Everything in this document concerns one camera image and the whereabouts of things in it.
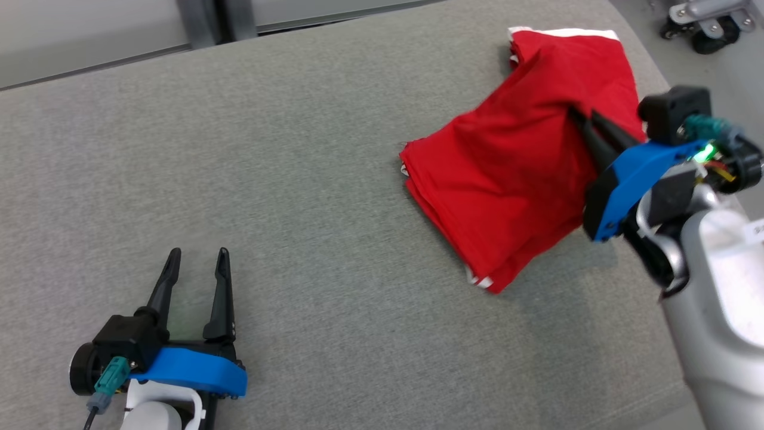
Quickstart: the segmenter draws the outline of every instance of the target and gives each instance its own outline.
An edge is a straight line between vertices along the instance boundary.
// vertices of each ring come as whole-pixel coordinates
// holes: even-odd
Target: gray wall
[[[291,28],[301,21],[324,22],[367,15],[370,11],[405,8],[435,0],[251,0],[260,29]]]
[[[186,42],[175,0],[2,0],[0,88]]]

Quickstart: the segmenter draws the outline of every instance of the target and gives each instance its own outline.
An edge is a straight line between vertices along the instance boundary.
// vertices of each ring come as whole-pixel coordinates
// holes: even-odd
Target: yellow wire
[[[734,177],[733,175],[730,174],[730,172],[725,171],[724,169],[712,167],[711,170],[715,171],[719,176],[724,178],[724,180],[727,182],[734,182],[737,179],[737,177]]]

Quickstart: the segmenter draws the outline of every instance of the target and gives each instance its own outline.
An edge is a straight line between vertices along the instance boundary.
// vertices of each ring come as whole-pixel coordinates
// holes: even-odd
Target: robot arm
[[[167,331],[180,249],[167,257],[146,306],[131,317],[112,315],[70,366],[74,393],[91,396],[90,415],[105,412],[111,397],[127,393],[122,430],[212,430],[219,399],[247,392],[247,373],[236,358],[230,255],[221,248],[217,286],[203,340],[171,340]]]
[[[707,428],[764,428],[764,224],[723,198],[759,183],[762,152],[710,106],[702,88],[646,97],[639,115],[651,141],[640,146],[576,114],[601,169],[584,229],[595,241],[623,235],[661,287]]]

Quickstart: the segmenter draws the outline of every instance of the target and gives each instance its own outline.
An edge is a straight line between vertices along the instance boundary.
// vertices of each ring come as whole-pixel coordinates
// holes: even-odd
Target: green led light
[[[706,161],[710,161],[715,154],[716,148],[711,143],[709,143],[706,145],[703,151],[698,152],[698,154],[695,155],[693,159],[698,163],[705,163]]]

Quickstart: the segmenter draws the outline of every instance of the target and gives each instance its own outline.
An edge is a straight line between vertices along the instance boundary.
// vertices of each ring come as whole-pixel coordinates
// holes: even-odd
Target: black cable
[[[90,410],[90,413],[88,414],[88,420],[85,421],[85,427],[83,427],[83,430],[90,430],[90,426],[93,424],[93,419],[96,417],[96,413],[98,413],[98,408],[93,408]]]

